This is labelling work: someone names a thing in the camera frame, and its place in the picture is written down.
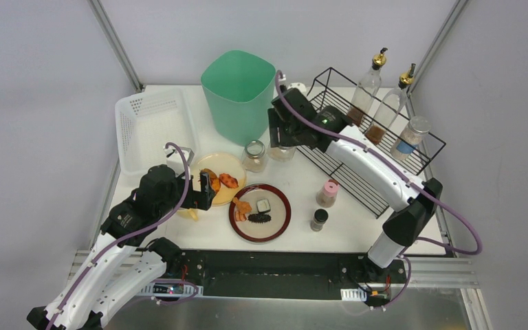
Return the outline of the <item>glass jar with grains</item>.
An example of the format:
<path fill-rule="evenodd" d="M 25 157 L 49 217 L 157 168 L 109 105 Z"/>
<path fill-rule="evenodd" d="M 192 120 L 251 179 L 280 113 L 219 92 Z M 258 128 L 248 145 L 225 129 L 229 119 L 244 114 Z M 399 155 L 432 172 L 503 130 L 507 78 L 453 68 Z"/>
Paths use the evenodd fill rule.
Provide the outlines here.
<path fill-rule="evenodd" d="M 277 162 L 290 162 L 294 158 L 296 147 L 276 146 L 269 145 L 267 148 L 267 155 L 274 161 Z"/>

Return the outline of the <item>glass jar with rice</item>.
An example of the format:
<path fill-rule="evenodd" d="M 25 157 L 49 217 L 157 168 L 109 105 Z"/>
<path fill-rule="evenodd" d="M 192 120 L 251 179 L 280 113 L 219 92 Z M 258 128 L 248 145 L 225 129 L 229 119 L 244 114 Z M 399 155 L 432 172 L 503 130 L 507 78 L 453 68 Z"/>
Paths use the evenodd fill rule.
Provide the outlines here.
<path fill-rule="evenodd" d="M 260 140 L 252 140 L 245 145 L 242 164 L 246 171 L 253 173 L 264 171 L 267 164 L 266 148 Z"/>

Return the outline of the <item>gold spout oil bottle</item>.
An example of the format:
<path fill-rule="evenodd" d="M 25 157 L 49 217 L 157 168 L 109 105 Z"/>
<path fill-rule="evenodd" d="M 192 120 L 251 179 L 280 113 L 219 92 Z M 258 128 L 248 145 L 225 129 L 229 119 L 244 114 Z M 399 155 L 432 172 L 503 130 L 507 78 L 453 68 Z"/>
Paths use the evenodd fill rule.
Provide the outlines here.
<path fill-rule="evenodd" d="M 361 77 L 355 88 L 347 116 L 358 127 L 363 122 L 364 117 L 369 114 L 374 97 L 381 87 L 381 68 L 386 64 L 387 50 L 387 47 L 383 47 L 379 53 L 374 55 L 369 70 Z"/>

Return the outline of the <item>silver lid spice jar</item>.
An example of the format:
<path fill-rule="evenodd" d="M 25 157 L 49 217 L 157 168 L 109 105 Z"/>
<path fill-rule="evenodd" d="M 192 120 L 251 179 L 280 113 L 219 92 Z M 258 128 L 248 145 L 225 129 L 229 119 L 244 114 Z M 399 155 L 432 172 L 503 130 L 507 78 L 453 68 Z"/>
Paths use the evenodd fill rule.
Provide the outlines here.
<path fill-rule="evenodd" d="M 414 116 L 399 134 L 399 138 L 392 145 L 390 155 L 393 159 L 404 161 L 431 130 L 430 121 L 423 116 Z"/>

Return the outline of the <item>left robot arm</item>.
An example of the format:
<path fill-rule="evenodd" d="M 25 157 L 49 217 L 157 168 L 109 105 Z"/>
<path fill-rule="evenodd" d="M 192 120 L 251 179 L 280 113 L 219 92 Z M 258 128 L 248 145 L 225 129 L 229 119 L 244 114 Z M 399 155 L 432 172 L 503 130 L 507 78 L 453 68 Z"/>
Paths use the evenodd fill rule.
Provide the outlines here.
<path fill-rule="evenodd" d="M 181 250 L 162 237 L 130 270 L 111 279 L 145 238 L 180 208 L 208 210 L 216 195 L 215 180 L 204 170 L 193 177 L 188 169 L 176 173 L 164 164 L 151 167 L 139 186 L 110 209 L 89 255 L 64 290 L 48 305 L 33 308 L 27 321 L 35 329 L 102 329 L 151 281 L 176 274 Z"/>

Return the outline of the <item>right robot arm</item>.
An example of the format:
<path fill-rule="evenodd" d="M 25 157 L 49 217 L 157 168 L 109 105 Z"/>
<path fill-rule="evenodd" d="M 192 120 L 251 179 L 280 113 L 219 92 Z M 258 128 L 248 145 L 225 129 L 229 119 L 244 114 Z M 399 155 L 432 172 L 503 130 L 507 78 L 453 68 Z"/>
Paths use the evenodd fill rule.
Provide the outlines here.
<path fill-rule="evenodd" d="M 268 111 L 273 146 L 316 149 L 352 170 L 370 184 L 393 210 L 382 233 L 363 260 L 366 270 L 380 272 L 410 247 L 434 216 L 442 192 L 436 179 L 422 181 L 406 171 L 362 132 L 341 110 L 316 110 L 296 88 L 282 90 Z"/>

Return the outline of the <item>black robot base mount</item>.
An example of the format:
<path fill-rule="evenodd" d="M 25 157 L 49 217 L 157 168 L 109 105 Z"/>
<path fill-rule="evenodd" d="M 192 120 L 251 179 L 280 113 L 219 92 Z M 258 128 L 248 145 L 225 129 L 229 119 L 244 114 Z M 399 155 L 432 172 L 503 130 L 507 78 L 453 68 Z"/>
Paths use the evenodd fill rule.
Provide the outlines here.
<path fill-rule="evenodd" d="M 343 289 L 406 282 L 406 266 L 393 261 L 371 270 L 365 254 L 184 250 L 163 278 L 184 280 L 202 296 L 339 300 Z"/>

